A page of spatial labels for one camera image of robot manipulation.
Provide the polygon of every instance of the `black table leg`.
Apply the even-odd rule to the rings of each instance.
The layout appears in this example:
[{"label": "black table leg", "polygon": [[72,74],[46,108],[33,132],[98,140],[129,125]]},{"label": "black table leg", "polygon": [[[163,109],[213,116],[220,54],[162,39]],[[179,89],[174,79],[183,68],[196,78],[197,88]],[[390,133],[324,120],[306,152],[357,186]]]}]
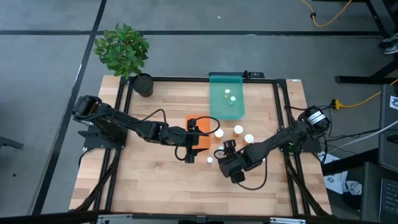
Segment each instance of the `black table leg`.
[{"label": "black table leg", "polygon": [[388,65],[381,68],[375,74],[370,77],[351,77],[351,76],[336,76],[335,80],[337,83],[356,83],[356,84],[390,84],[396,80],[396,78],[385,78],[393,71],[398,69],[398,60],[394,59]]},{"label": "black table leg", "polygon": [[22,149],[22,147],[24,147],[24,145],[22,143],[16,142],[14,140],[8,139],[8,138],[4,138],[0,136],[0,147],[1,146],[11,146],[14,147],[16,149]]},{"label": "black table leg", "polygon": [[323,176],[336,174],[348,169],[362,166],[365,162],[373,162],[377,164],[377,154],[379,149],[375,148],[366,152],[362,152],[355,156],[350,156],[337,161],[329,162],[322,166]]}]

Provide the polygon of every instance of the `white cable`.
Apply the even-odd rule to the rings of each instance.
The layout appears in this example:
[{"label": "white cable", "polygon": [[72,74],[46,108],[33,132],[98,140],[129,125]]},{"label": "white cable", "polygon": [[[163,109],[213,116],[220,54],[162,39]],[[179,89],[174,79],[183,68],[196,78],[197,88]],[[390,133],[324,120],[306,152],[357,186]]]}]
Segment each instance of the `white cable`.
[{"label": "white cable", "polygon": [[370,135],[368,135],[368,136],[365,136],[365,137],[363,137],[363,138],[360,138],[360,139],[357,139],[357,140],[354,140],[354,141],[350,141],[349,143],[346,143],[346,144],[344,144],[344,145],[342,145],[342,146],[339,146],[338,148],[342,148],[342,147],[348,146],[348,145],[350,145],[350,144],[352,144],[352,143],[356,143],[356,142],[362,141],[363,139],[370,138],[370,137],[372,137],[372,136],[374,136],[374,135],[376,135],[376,134],[379,134],[379,133],[381,133],[381,132],[383,132],[383,131],[385,131],[385,130],[391,128],[391,127],[394,126],[396,123],[398,123],[398,121],[395,121],[394,123],[388,125],[387,127],[381,129],[381,130],[378,131],[378,132],[375,132],[375,133],[373,133],[373,134],[370,134]]}]

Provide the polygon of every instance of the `electrical plug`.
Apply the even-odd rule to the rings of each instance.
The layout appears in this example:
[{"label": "electrical plug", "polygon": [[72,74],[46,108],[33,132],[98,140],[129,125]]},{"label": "electrical plug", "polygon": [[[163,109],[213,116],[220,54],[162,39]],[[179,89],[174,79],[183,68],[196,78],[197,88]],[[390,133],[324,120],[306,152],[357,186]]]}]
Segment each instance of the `electrical plug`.
[{"label": "electrical plug", "polygon": [[330,103],[330,107],[335,109],[335,110],[340,110],[341,106],[343,106],[342,103],[340,103],[339,100],[336,99],[332,99],[331,103]]}]

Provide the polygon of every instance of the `green leaves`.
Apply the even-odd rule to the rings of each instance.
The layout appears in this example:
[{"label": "green leaves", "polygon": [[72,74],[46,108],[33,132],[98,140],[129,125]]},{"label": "green leaves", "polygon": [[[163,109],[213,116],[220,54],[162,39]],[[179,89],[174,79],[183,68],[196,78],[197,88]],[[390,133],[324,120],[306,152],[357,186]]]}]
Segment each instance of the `green leaves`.
[{"label": "green leaves", "polygon": [[148,59],[149,44],[142,35],[131,26],[115,25],[115,30],[104,30],[104,38],[95,39],[94,53],[114,76],[128,78],[131,73],[141,74],[144,60]]},{"label": "green leaves", "polygon": [[122,47],[121,47],[120,45],[116,47],[116,53],[117,53],[117,54],[120,53],[121,48],[122,48]]},{"label": "green leaves", "polygon": [[145,48],[149,49],[149,44],[145,39],[142,41],[142,44],[144,45]]},{"label": "green leaves", "polygon": [[106,47],[106,43],[105,43],[104,39],[98,39],[98,42],[99,42],[101,47]]},{"label": "green leaves", "polygon": [[105,39],[109,38],[109,30],[104,30]]}]

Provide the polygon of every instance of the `yellow extension cord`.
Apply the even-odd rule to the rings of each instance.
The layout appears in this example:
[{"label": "yellow extension cord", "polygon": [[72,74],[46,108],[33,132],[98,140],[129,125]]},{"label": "yellow extension cord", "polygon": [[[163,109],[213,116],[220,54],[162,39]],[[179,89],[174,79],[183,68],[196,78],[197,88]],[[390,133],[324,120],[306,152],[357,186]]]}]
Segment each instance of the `yellow extension cord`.
[{"label": "yellow extension cord", "polygon": [[[395,84],[396,82],[398,82],[398,79],[396,79],[395,81],[393,81],[390,85],[393,85],[393,84]],[[378,96],[380,93],[381,93],[381,91],[377,92],[376,94],[374,94],[373,96],[369,97],[368,99],[366,99],[366,100],[364,100],[364,101],[362,101],[362,102],[360,102],[360,103],[356,103],[356,104],[354,104],[354,105],[344,105],[344,104],[342,104],[339,100],[336,100],[335,109],[336,109],[336,110],[339,110],[340,108],[354,108],[354,107],[356,107],[356,106],[362,105],[362,104],[368,102],[369,100],[375,98],[375,97]]]},{"label": "yellow extension cord", "polygon": [[[306,4],[306,5],[311,9],[311,13],[314,13],[314,11],[313,11],[311,5],[309,5],[309,4],[308,4],[306,1],[304,1],[304,0],[300,0],[300,1],[302,1],[304,4]],[[344,8],[343,8],[334,18],[332,18],[331,21],[329,21],[329,22],[327,22],[327,23],[325,23],[325,24],[319,25],[319,24],[317,24],[317,21],[315,20],[315,16],[312,16],[313,23],[314,23],[317,27],[325,27],[325,26],[331,24],[334,20],[337,19],[337,17],[339,17],[339,16],[341,15],[341,13],[343,13],[343,12],[346,10],[346,8],[349,6],[349,4],[351,4],[352,1],[353,1],[353,0],[349,0],[349,1],[347,2],[346,6],[344,6]]]},{"label": "yellow extension cord", "polygon": [[[306,1],[304,1],[304,0],[300,0],[300,1],[302,1],[304,4],[306,4],[306,5],[310,8],[311,13],[314,13],[314,11],[313,11],[311,5],[309,5],[309,4],[308,4]],[[346,6],[344,6],[344,8],[343,8],[331,21],[329,21],[329,22],[327,22],[327,23],[325,23],[325,24],[319,25],[319,24],[317,23],[317,21],[315,20],[315,16],[312,16],[313,23],[314,23],[317,27],[325,27],[325,26],[331,24],[334,20],[337,19],[337,17],[339,17],[339,16],[341,15],[341,13],[343,13],[343,12],[346,10],[346,8],[349,6],[349,4],[351,4],[352,1],[353,1],[353,0],[349,0],[349,1],[347,2]],[[398,82],[398,79],[396,79],[395,81],[393,81],[390,85],[393,85],[393,84],[395,84],[396,82]],[[356,104],[354,104],[354,105],[344,105],[344,104],[342,104],[339,100],[336,100],[336,101],[335,101],[335,109],[336,109],[336,110],[339,110],[340,108],[354,108],[354,107],[356,107],[356,106],[362,105],[362,104],[368,102],[369,100],[375,98],[375,97],[378,96],[380,93],[381,93],[381,91],[377,92],[376,94],[374,94],[373,96],[369,97],[368,99],[366,99],[366,100],[364,100],[364,101],[362,101],[362,102],[360,102],[360,103],[356,103]]]}]

